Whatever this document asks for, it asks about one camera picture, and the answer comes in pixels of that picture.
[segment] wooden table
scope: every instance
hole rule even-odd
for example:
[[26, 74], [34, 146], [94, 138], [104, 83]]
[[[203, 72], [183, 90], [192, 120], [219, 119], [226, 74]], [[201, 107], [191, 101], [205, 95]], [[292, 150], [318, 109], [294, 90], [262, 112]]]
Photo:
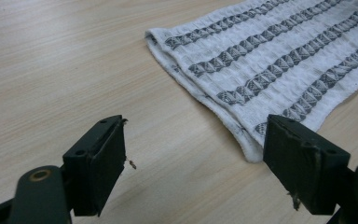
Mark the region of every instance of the wooden table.
[[[25, 172], [61, 165], [96, 121], [125, 126], [128, 164], [102, 216], [75, 223], [324, 223], [155, 61], [145, 30], [240, 0], [0, 1], [0, 203]], [[358, 92], [319, 133], [358, 165]]]

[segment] white towel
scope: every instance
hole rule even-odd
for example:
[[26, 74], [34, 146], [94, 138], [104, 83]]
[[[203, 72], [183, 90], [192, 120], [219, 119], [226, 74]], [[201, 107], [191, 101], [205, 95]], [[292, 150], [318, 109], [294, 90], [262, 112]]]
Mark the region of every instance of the white towel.
[[250, 162], [263, 159], [268, 114], [316, 131], [358, 89], [358, 0], [249, 0], [145, 39]]

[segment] gray stripe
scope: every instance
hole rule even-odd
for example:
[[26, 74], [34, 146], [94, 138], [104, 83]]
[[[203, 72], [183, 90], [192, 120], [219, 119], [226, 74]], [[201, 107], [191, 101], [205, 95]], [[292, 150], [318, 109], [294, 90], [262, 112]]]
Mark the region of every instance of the gray stripe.
[[308, 59], [310, 56], [313, 56], [319, 49], [333, 42], [339, 38], [342, 33], [348, 32], [356, 25], [358, 25], [358, 10], [345, 21], [317, 35], [316, 38], [312, 39], [306, 45], [282, 56], [274, 64], [269, 65], [266, 70], [257, 74], [254, 78], [247, 80], [245, 85], [237, 87], [235, 91], [221, 91], [216, 96], [229, 105], [246, 104], [257, 96], [258, 93], [266, 89], [269, 84], [281, 77], [284, 72]]
[[229, 67], [233, 61], [237, 61], [240, 57], [243, 57], [252, 50], [258, 48], [260, 44], [269, 42], [275, 36], [290, 31], [293, 27], [299, 25], [303, 21], [311, 20], [314, 16], [324, 13], [340, 2], [341, 0], [325, 0], [314, 7], [304, 9], [299, 13], [290, 16], [290, 19], [271, 25], [261, 34], [249, 36], [246, 40], [242, 40], [239, 45], [229, 47], [226, 51], [223, 51], [219, 56], [212, 58], [208, 62], [190, 65], [188, 70], [193, 72], [196, 77], [201, 77], [205, 73], [218, 72], [222, 68]]
[[201, 38], [206, 38], [209, 35], [219, 34], [222, 31], [231, 28], [234, 24], [238, 24], [255, 17], [256, 15], [266, 15], [269, 11], [277, 5], [288, 2], [289, 0], [270, 0], [262, 4], [260, 7], [251, 8], [241, 14], [225, 17], [221, 21], [212, 23], [208, 27], [196, 29], [185, 35], [178, 35], [170, 37], [165, 41], [165, 44], [171, 49], [176, 49], [180, 45], [187, 45], [194, 43]]
[[[324, 72], [318, 80], [314, 81], [299, 99], [289, 108], [282, 112], [282, 115], [296, 121], [304, 120], [311, 112], [312, 108], [318, 104], [322, 97], [333, 88], [351, 70], [358, 67], [358, 50], [351, 56], [345, 58], [339, 65], [336, 65]], [[265, 136], [267, 123], [255, 126], [255, 131]]]

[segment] folded towel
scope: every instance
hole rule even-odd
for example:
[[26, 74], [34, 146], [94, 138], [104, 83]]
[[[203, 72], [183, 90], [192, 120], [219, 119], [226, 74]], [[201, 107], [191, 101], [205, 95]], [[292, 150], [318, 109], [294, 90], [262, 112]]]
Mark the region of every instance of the folded towel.
[[145, 39], [250, 162], [263, 159], [268, 114], [316, 131], [358, 89], [358, 0], [249, 0]]

